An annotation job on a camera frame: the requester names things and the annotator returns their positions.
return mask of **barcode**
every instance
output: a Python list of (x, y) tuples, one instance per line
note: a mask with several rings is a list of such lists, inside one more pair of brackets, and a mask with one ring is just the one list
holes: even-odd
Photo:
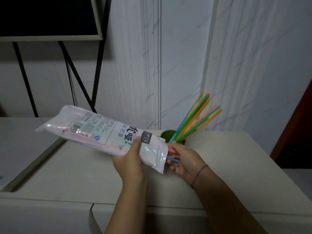
[(71, 132), (72, 132), (72, 133), (77, 133), (78, 130), (80, 130), (80, 128), (81, 128), (82, 125), (83, 125), (82, 123), (76, 122), (76, 123), (73, 124), (73, 126), (71, 127)]

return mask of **black stripe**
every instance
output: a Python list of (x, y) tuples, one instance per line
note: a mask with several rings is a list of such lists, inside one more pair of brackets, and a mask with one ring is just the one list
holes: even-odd
[(78, 72), (77, 72), (77, 70), (76, 70), (76, 68), (75, 68), (75, 66), (74, 66), (73, 61), (71, 60), (71, 57), (69, 56), (69, 54), (68, 54), (68, 52), (67, 52), (67, 50), (66, 50), (66, 47), (65, 47), (63, 41), (58, 41), (58, 43), (59, 43), (59, 45), (60, 45), (60, 48), (61, 48), (62, 51), (63, 51), (64, 57), (66, 58), (66, 60), (67, 60), (67, 62), (68, 62), (68, 64), (69, 64), (69, 66), (71, 67), (71, 69), (72, 69), (72, 71), (73, 71), (73, 73), (74, 73), (74, 75), (75, 75), (75, 77), (76, 77), (76, 80), (78, 81), (78, 84), (79, 84), (79, 86), (80, 86), (80, 88), (81, 88), (81, 90), (82, 90), (82, 92), (83, 92), (85, 98), (87, 99), (87, 101), (88, 101), (88, 103), (89, 103), (89, 106), (91, 107), (92, 112), (96, 113), (96, 109), (94, 108), (94, 106), (93, 106), (93, 104), (92, 104), (92, 102), (91, 102), (91, 99), (90, 99), (90, 97), (89, 97), (89, 95), (88, 95), (88, 92), (87, 92), (87, 90), (85, 89), (85, 87), (84, 87), (84, 85), (83, 85), (83, 82), (82, 82), (81, 79), (80, 79), (80, 76), (79, 76), (79, 74), (78, 74)]
[(94, 76), (93, 91), (92, 91), (91, 101), (92, 101), (93, 106), (96, 105), (96, 95), (97, 95), (97, 90), (99, 87), (99, 75), (101, 73), (111, 3), (112, 3), (112, 0), (105, 0), (102, 27), (101, 27), (103, 40), (99, 42), (99, 50), (98, 50), (98, 56), (97, 56), (97, 61), (96, 61), (96, 73)]
[[(68, 79), (69, 79), (69, 85), (71, 86), (71, 75), (69, 73), (68, 61), (66, 60), (66, 57), (65, 57), (64, 53), (63, 53), (63, 56), (64, 56), (64, 59), (65, 59), (65, 64), (66, 64), (66, 69), (67, 69), (67, 74), (68, 74)], [(76, 106), (75, 99), (74, 99), (74, 92), (73, 92), (72, 86), (71, 86), (71, 91), (72, 91), (73, 103), (74, 103), (74, 106)]]
[(18, 64), (19, 64), (20, 69), (21, 69), (21, 74), (22, 74), (24, 82), (25, 82), (25, 86), (26, 86), (26, 89), (27, 89), (27, 93), (28, 93), (28, 97), (29, 97), (30, 103), (32, 105), (35, 117), (38, 117), (35, 101), (34, 101), (34, 98), (32, 96), (32, 91), (31, 91), (30, 86), (29, 86), (29, 82), (28, 82), (28, 78), (27, 78), (26, 71), (25, 71), (25, 68), (24, 68), (23, 60), (21, 58), (21, 53), (20, 53), (19, 48), (18, 48), (18, 43), (17, 42), (13, 42), (13, 46), (14, 46), (16, 57), (18, 58)]

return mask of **bracelet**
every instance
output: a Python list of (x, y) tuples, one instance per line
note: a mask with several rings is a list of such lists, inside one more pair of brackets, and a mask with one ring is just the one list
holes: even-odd
[(205, 164), (200, 170), (199, 172), (197, 173), (196, 177), (194, 178), (192, 184), (191, 184), (191, 188), (193, 189), (193, 184), (194, 184), (194, 181), (196, 180), (196, 178), (198, 177), (198, 175), (200, 174), (201, 170), (205, 168), (205, 166), (208, 166), (207, 164)]

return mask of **white plastic packaging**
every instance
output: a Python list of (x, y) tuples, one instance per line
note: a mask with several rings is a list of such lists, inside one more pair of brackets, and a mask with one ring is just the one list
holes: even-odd
[(75, 106), (64, 106), (57, 116), (36, 131), (44, 130), (114, 156), (126, 154), (135, 137), (141, 136), (142, 162), (163, 173), (168, 145), (164, 139), (145, 130)]

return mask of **green container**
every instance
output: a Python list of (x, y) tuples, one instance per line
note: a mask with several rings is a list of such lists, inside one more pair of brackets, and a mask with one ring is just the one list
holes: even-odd
[[(164, 132), (161, 133), (161, 138), (166, 140), (166, 143), (169, 143), (170, 139), (174, 135), (176, 131), (175, 130), (165, 130)], [(185, 144), (185, 139), (179, 142), (180, 144)]]

